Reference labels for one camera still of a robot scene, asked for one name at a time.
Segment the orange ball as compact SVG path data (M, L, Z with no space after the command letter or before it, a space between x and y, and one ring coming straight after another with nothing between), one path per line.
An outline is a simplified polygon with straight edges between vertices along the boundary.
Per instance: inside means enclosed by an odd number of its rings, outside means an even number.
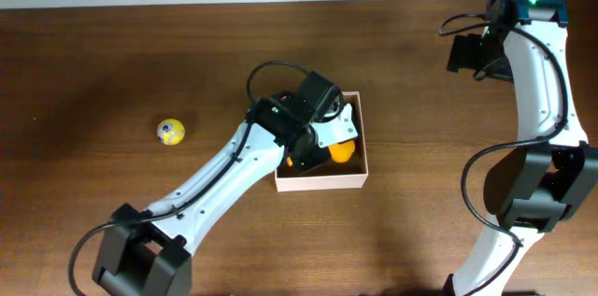
M348 162L355 152L356 144L354 140L332 144L328 147L331 159L336 163Z

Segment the yellow grey toy ball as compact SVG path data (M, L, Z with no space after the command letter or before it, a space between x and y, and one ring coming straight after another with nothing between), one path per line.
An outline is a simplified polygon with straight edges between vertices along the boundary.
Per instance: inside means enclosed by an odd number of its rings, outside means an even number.
M179 144L185 136L184 125L176 119L166 119L158 124L158 140L167 146Z

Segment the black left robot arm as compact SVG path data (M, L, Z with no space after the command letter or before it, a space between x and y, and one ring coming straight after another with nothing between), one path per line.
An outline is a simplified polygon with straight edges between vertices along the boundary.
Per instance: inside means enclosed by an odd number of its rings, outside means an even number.
M331 145L358 137L353 105L311 72L295 91L253 102L225 146L181 186L142 211L111 216L92 279L110 295L187 295L192 258L227 210L290 160L298 172L331 158Z

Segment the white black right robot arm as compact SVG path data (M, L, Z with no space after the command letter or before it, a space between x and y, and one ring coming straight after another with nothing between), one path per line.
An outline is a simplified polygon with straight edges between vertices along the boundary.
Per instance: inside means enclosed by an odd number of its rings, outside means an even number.
M447 69L510 82L518 136L485 177L483 229L447 295L499 295L530 247L570 219L597 181L597 150L577 116L566 65L565 0L486 0L452 32Z

